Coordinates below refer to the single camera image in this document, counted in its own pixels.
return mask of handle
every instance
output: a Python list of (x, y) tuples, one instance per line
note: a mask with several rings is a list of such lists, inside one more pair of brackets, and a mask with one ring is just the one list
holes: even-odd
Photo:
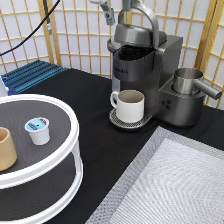
[(215, 88), (209, 86), (201, 80), (195, 80), (194, 86), (215, 100), (218, 100), (222, 96), (222, 92), (216, 90)]
[(114, 103), (114, 95), (116, 95), (118, 97), (118, 94), (119, 94), (119, 92), (114, 91), (111, 93), (111, 96), (110, 96), (110, 102), (114, 108), (117, 108), (117, 104)]
[[(155, 13), (153, 12), (152, 9), (147, 8), (140, 0), (132, 0), (131, 8), (137, 9), (142, 13), (144, 13), (151, 22), (153, 29), (153, 48), (157, 49), (159, 46), (159, 22), (156, 18)], [(124, 13), (125, 10), (122, 9), (118, 15), (118, 23), (120, 24), (124, 24)]]

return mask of metal pitcher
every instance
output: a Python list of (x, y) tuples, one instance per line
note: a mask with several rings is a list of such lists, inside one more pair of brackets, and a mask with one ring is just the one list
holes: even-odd
[(199, 91), (217, 100), (222, 92), (201, 81), (203, 73), (195, 68), (179, 68), (174, 73), (173, 89), (184, 95), (194, 95)]

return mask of drip tray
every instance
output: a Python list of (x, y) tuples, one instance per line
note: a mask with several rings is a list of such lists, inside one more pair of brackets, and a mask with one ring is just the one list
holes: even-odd
[(144, 127), (151, 120), (151, 118), (151, 114), (145, 113), (144, 117), (140, 121), (135, 123), (125, 123), (117, 118), (116, 109), (113, 109), (109, 115), (109, 120), (114, 126), (126, 131), (134, 131)]

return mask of round tray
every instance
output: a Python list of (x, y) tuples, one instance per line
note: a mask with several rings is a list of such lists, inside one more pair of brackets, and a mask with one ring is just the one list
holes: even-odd
[[(25, 183), (48, 172), (72, 151), (78, 140), (75, 113), (55, 98), (42, 95), (2, 97), (0, 114), (0, 124), (10, 130), (18, 155), (10, 169), (0, 172), (0, 189)], [(35, 146), (24, 129), (25, 123), (38, 115), (50, 120), (51, 140), (43, 146)]]
[[(0, 207), (6, 206), (1, 209), (4, 215), (0, 215), (0, 223), (46, 222), (72, 200), (83, 178), (76, 115), (64, 102), (42, 95), (2, 97), (0, 114), (0, 124), (10, 130), (18, 155), (16, 163), (10, 169), (0, 172)], [(50, 121), (51, 139), (46, 145), (35, 146), (25, 131), (24, 124), (40, 116)], [(70, 166), (71, 170), (67, 169), (70, 174), (62, 174), (63, 171), (66, 172), (66, 166)], [(41, 206), (31, 208), (32, 203), (39, 203)]]

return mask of beige cup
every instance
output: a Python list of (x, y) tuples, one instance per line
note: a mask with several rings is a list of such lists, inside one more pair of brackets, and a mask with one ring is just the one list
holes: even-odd
[(11, 167), (17, 160), (15, 146), (11, 133), (0, 127), (0, 171)]
[(111, 105), (116, 108), (116, 116), (125, 123), (135, 123), (144, 117), (144, 95), (136, 90), (113, 92), (110, 97)]

